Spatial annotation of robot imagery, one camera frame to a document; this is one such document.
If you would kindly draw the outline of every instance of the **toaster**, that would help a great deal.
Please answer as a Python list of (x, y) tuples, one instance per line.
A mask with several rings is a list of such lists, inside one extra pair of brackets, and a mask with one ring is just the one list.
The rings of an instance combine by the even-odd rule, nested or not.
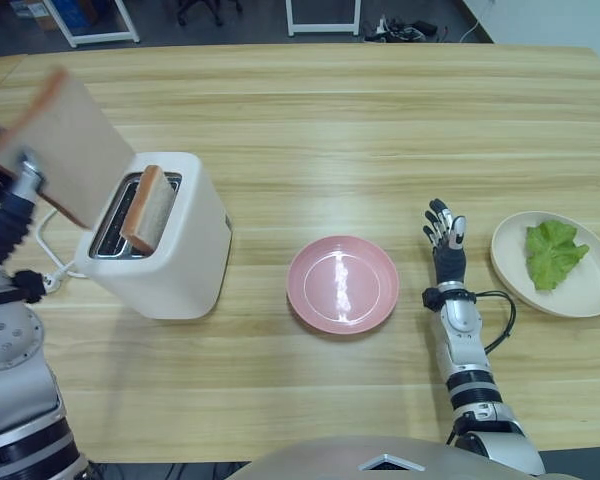
[[(157, 248), (145, 255), (120, 230), (149, 165), (162, 168), (176, 195)], [(96, 227), (83, 234), (74, 261), (80, 272), (145, 317), (192, 319), (208, 313), (218, 299), (231, 235), (227, 211), (198, 157), (138, 153)]]

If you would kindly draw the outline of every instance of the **lettuce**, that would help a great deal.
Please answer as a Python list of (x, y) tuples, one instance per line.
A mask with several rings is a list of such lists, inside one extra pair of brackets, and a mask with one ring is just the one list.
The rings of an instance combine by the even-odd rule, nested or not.
[(527, 267), (536, 290), (553, 290), (589, 251), (573, 242), (577, 228), (558, 220), (527, 227)]

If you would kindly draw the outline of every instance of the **black wrist band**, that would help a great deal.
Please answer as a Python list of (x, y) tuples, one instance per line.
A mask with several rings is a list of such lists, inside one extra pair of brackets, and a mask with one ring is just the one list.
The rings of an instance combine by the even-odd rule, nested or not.
[(476, 294), (465, 289), (447, 290), (441, 292), (435, 287), (427, 288), (422, 292), (422, 304), (432, 312), (439, 312), (447, 300), (469, 300), (476, 303)]

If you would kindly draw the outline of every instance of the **beige plate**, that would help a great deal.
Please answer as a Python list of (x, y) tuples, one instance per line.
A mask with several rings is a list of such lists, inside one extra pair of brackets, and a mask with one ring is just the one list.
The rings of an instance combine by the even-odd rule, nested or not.
[[(578, 229), (575, 243), (589, 252), (564, 282), (550, 292), (536, 291), (526, 265), (527, 227), (559, 220)], [(491, 239), (491, 261), (500, 280), (529, 305), (561, 317), (600, 315), (600, 239), (570, 218), (547, 212), (522, 212), (504, 220)]]

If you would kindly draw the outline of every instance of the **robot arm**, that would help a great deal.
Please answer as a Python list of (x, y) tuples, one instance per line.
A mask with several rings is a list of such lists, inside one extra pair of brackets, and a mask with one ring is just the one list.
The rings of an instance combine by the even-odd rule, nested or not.
[(464, 285), (466, 219), (454, 217), (436, 199), (425, 216), (424, 232), (433, 245), (437, 286), (423, 293), (434, 312), (438, 367), (454, 411), (455, 446), (531, 475), (545, 473), (537, 450), (513, 411), (502, 401), (480, 340), (482, 318), (476, 296)]
[(10, 278), (2, 266), (27, 234), (42, 181), (30, 153), (16, 180), (0, 173), (0, 479), (86, 479), (88, 462), (44, 359), (42, 323), (25, 305), (44, 294), (42, 277)]

